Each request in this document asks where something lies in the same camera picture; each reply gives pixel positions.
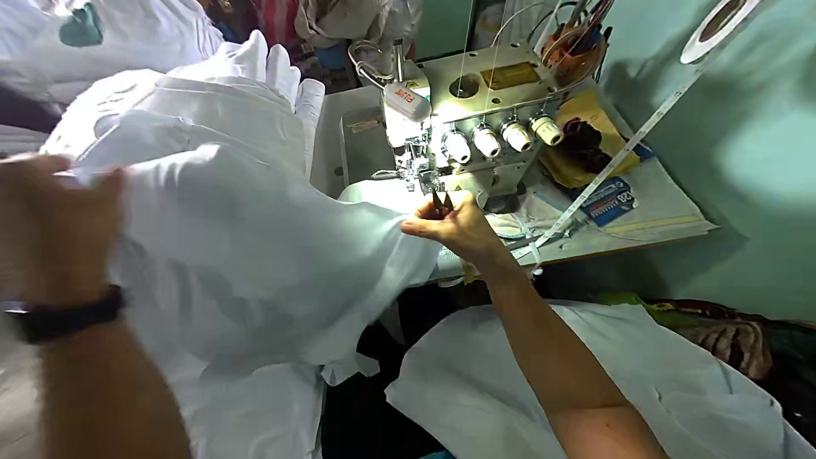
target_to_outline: wrist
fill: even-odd
[[[479,270],[481,278],[487,283],[503,282],[507,279],[524,276],[524,271],[519,266],[515,258],[512,257],[510,251],[502,246],[502,251],[497,251],[490,258],[480,262],[476,266]]]
[[[60,309],[81,307],[103,300],[109,289],[101,275],[64,276],[59,282],[47,284],[42,303]]]

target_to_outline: folded fabric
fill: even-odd
[[[83,185],[130,164],[110,276],[197,457],[314,454],[317,365],[347,363],[365,326],[428,278],[440,248],[402,234],[397,212],[308,183],[322,86],[269,72],[273,52],[255,32],[168,75],[100,80],[41,149],[75,158]]]
[[[128,69],[166,72],[223,42],[196,0],[25,0],[0,6],[0,83],[68,104],[94,81]]]
[[[816,457],[770,395],[639,305],[557,303],[672,459]],[[565,457],[492,306],[439,323],[386,394],[459,459]]]

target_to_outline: forearm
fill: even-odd
[[[503,269],[486,282],[519,367],[548,415],[628,405],[595,356],[520,268]]]
[[[170,389],[119,319],[41,349],[46,459],[189,457]]]
[[[485,279],[519,368],[568,457],[666,457],[640,413],[515,261]]]

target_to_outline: metal plate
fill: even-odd
[[[457,98],[448,90],[451,83],[463,74],[478,75],[482,70],[505,67],[520,62],[530,62],[541,78],[540,81],[491,91],[484,80],[480,79],[478,93],[467,99]],[[539,58],[525,44],[517,47],[502,45],[468,52],[464,55],[430,60],[422,63],[422,70],[428,77],[432,88],[431,124],[433,126],[542,100],[549,96],[553,88],[557,87],[550,72],[539,65]]]

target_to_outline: black wristband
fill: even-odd
[[[124,306],[122,290],[112,285],[102,300],[66,310],[53,306],[36,305],[31,310],[6,310],[29,344],[40,344],[64,336],[73,335],[97,323],[112,322]]]

